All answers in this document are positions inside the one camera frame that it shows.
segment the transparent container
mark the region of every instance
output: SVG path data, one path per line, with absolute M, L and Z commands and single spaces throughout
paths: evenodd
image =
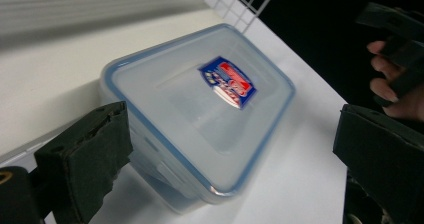
M 101 77 L 103 103 L 127 102 L 131 164 L 179 213 L 239 194 L 293 95 L 226 24 L 117 59 Z

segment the white tabletop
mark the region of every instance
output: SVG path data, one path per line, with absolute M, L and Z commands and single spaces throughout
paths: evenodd
M 111 60 L 222 21 L 194 11 L 1 52 L 0 155 L 96 107 L 97 80 Z M 127 165 L 91 223 L 342 223 L 346 167 L 332 145 L 344 100 L 259 20 L 246 36 L 297 91 L 247 189 L 181 216 Z

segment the label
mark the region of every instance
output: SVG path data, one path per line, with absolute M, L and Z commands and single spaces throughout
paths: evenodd
M 243 109 L 256 89 L 250 79 L 227 59 L 217 59 L 199 68 L 203 79 L 228 104 Z

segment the finger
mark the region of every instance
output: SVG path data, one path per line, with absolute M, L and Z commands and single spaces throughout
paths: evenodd
M 396 93 L 389 87 L 386 79 L 383 78 L 374 78 L 370 82 L 370 89 L 377 96 L 380 96 L 391 102 L 398 102 L 399 99 L 396 96 Z
M 368 51 L 371 52 L 372 54 L 378 54 L 383 49 L 385 44 L 386 42 L 384 41 L 375 41 L 368 44 L 367 48 L 368 48 Z
M 403 68 L 389 62 L 387 59 L 381 56 L 373 57 L 371 59 L 371 65 L 374 70 L 383 73 L 389 82 L 398 78 L 404 71 Z

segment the logo sticker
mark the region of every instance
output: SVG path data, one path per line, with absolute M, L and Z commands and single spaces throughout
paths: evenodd
M 228 104 L 243 109 L 256 92 L 250 79 L 232 62 L 222 57 L 199 68 L 203 79 Z

